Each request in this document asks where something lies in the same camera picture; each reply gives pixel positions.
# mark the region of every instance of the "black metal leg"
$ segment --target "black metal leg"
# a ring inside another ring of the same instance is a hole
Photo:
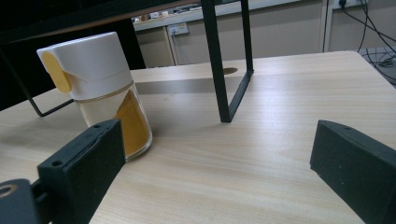
[[[206,30],[207,45],[209,47],[209,56],[212,66],[213,81],[215,83],[216,96],[219,106],[219,115],[221,122],[231,122],[233,116],[240,105],[245,91],[248,87],[253,70],[253,56],[251,49],[250,21],[248,12],[248,0],[241,0],[242,20],[244,26],[244,42],[247,62],[247,72],[239,84],[230,106],[228,106],[227,91],[224,80],[221,51],[219,44],[219,31],[216,20],[216,10],[213,0],[201,0],[202,11],[204,14],[204,23]]]
[[[215,83],[216,96],[218,99],[220,120],[221,122],[231,122],[232,119],[228,109],[227,91],[225,89],[215,4],[213,0],[202,0],[201,4],[204,14],[210,62],[212,65],[213,81]]]
[[[70,105],[71,103],[74,102],[74,100],[69,100],[64,102],[61,105],[55,106],[54,108],[50,109],[49,111],[42,113],[40,109],[38,108],[37,104],[33,100],[32,95],[29,93],[23,82],[21,81],[21,78],[18,76],[17,72],[15,71],[14,67],[12,66],[11,62],[8,60],[6,54],[3,52],[3,50],[0,48],[0,55],[3,59],[3,61],[6,63],[6,66],[8,67],[9,71],[11,72],[12,76],[14,76],[15,80],[17,81],[18,85],[20,86],[21,90],[23,91],[23,94],[26,96],[30,104],[32,105],[33,109],[37,113],[39,117],[46,117],[47,115],[61,109],[62,107],[65,107],[66,105]]]

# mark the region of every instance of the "clear jar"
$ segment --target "clear jar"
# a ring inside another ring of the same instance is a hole
[[[138,157],[151,145],[152,132],[133,81],[108,95],[76,100],[76,103],[88,126],[107,119],[120,119],[125,160]]]

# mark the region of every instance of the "wall socket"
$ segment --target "wall socket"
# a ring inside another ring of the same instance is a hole
[[[346,7],[359,7],[361,5],[361,0],[346,0]],[[341,8],[339,4],[339,0],[334,0],[332,9]]]
[[[187,27],[186,22],[168,25],[169,35],[181,35],[181,34],[187,34],[188,32],[189,32],[189,27]]]

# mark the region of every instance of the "light wood tabletop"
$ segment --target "light wood tabletop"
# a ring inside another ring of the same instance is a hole
[[[244,61],[225,62],[229,99]],[[153,131],[92,223],[362,223],[309,160],[319,119],[396,148],[396,90],[355,52],[254,60],[232,123],[220,123],[210,64],[132,71]],[[43,109],[69,99],[35,98]],[[86,129],[76,105],[39,118],[24,102],[0,112],[0,182],[37,179],[37,165]]]

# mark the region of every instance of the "white lid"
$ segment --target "white lid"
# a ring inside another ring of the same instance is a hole
[[[104,96],[133,81],[115,32],[52,45],[37,54],[55,86],[75,100]]]

